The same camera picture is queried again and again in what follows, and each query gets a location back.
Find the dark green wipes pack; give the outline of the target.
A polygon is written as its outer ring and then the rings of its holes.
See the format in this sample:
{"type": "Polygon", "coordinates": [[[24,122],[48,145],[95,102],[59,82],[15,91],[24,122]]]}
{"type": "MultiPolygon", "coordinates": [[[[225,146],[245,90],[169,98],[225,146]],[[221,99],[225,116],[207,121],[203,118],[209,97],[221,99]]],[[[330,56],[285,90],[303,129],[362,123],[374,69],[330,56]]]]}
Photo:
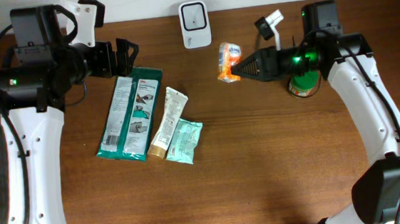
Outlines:
{"type": "Polygon", "coordinates": [[[139,67],[117,78],[98,157],[145,160],[162,75],[159,68],[139,67]]]}

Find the green lidded jar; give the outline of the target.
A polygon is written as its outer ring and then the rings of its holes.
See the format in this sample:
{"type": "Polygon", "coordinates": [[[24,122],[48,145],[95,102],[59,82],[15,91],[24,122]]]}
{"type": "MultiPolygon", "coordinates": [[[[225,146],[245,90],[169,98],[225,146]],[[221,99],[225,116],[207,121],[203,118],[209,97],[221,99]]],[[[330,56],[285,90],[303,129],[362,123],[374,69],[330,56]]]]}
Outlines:
{"type": "Polygon", "coordinates": [[[293,75],[289,79],[287,90],[294,97],[309,98],[318,91],[321,82],[319,72],[310,71],[302,75],[293,75]]]}

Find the white barcode scanner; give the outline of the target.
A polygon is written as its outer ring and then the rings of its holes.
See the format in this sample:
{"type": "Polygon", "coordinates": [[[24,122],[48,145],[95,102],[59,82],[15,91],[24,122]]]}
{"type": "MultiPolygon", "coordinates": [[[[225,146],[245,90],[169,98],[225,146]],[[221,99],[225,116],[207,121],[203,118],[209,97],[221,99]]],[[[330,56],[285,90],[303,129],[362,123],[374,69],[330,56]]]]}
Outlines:
{"type": "Polygon", "coordinates": [[[184,2],[178,7],[184,47],[198,49],[212,43],[212,32],[206,3],[184,2]]]}

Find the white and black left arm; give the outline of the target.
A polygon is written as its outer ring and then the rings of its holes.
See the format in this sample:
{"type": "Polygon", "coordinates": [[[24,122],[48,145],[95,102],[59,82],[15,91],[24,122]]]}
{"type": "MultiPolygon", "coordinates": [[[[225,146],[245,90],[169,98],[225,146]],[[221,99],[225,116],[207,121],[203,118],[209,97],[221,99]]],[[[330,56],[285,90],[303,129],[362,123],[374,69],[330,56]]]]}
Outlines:
{"type": "Polygon", "coordinates": [[[66,94],[89,76],[128,76],[138,55],[138,46],[128,40],[95,39],[105,10],[96,0],[11,10],[16,43],[0,68],[7,224],[67,224],[59,154],[66,94]]]}

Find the white tube with gold cap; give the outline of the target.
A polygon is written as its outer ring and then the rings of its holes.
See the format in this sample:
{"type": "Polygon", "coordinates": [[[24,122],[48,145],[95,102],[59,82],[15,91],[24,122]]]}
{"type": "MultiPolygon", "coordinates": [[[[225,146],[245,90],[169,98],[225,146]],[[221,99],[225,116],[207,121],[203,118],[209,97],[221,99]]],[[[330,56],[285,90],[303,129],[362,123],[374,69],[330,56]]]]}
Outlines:
{"type": "Polygon", "coordinates": [[[148,149],[149,156],[165,157],[187,102],[188,96],[174,88],[166,87],[164,114],[148,149]]]}

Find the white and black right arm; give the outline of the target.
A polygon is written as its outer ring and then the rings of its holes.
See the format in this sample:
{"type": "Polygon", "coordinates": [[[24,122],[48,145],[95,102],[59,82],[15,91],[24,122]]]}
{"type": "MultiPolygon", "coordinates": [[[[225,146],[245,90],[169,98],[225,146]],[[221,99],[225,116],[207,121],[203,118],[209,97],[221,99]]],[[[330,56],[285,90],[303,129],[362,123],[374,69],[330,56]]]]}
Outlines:
{"type": "Polygon", "coordinates": [[[318,71],[347,107],[364,142],[369,169],[352,187],[352,202],[317,224],[400,224],[400,112],[384,86],[362,34],[345,34],[334,1],[301,11],[304,38],[292,48],[274,45],[232,67],[257,81],[318,71]]]}

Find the mint green wipes packet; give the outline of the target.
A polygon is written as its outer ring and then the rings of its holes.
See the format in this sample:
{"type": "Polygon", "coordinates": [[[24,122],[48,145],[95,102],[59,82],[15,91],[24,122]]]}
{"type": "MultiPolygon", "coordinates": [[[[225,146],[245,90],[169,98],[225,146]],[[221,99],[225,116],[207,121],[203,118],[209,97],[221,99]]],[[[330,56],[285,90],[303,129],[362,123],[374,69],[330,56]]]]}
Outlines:
{"type": "Polygon", "coordinates": [[[194,152],[202,127],[201,122],[190,122],[180,118],[165,159],[177,163],[193,164],[194,152]]]}

